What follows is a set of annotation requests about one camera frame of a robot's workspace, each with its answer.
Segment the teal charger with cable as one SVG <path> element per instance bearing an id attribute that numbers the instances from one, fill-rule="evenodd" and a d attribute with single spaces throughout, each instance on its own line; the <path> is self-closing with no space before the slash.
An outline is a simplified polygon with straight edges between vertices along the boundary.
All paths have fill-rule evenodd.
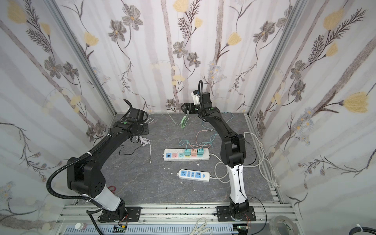
<path id="1" fill-rule="evenodd" d="M 202 156 L 202 155 L 204 155 L 204 148 L 198 148 L 198 149 L 197 149 L 197 155 L 198 155 L 198 156 Z"/>
<path id="2" fill-rule="evenodd" d="M 211 150 L 214 147 L 214 140 L 217 136 L 218 133 L 213 128 L 203 127 L 197 132 L 194 139 L 183 138 L 178 145 L 184 147 L 184 157 L 202 157 L 205 150 Z"/>

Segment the white multicolour power strip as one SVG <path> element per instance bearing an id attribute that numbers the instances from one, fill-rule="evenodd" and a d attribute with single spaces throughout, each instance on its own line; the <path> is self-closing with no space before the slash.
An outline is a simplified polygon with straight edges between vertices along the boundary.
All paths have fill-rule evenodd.
<path id="1" fill-rule="evenodd" d="M 208 161 L 210 159 L 209 151 L 205 150 L 204 155 L 193 156 L 191 155 L 191 148 L 173 148 L 165 149 L 163 154 L 164 161 L 177 162 L 177 161 Z"/>

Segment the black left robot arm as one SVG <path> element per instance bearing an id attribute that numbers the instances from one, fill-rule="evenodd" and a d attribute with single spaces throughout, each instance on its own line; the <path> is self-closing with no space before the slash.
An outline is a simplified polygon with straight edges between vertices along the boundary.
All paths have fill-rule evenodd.
<path id="1" fill-rule="evenodd" d="M 106 186 L 101 169 L 108 158 L 124 142 L 148 134 L 148 114 L 136 109 L 129 101 L 128 111 L 108 129 L 107 135 L 92 149 L 79 158 L 70 158 L 66 165 L 56 170 L 47 180 L 47 191 L 60 199 L 85 200 L 96 205 L 100 211 L 100 222 L 120 222 L 128 215 L 123 199 Z M 61 172 L 67 172 L 68 189 L 77 196 L 62 195 L 52 188 L 53 179 Z"/>

